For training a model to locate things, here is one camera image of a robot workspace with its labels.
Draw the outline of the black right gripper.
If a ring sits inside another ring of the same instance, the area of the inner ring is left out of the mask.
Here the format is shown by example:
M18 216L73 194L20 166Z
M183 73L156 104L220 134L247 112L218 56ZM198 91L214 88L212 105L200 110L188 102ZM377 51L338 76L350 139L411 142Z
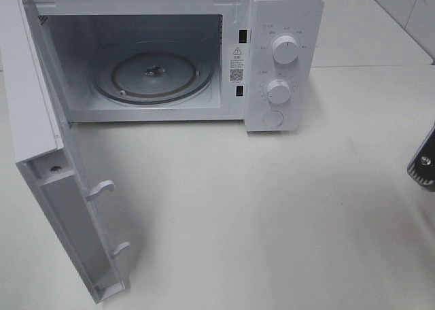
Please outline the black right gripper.
M419 163L421 165L434 165L434 126L431 128L416 154L412 157L409 165Z

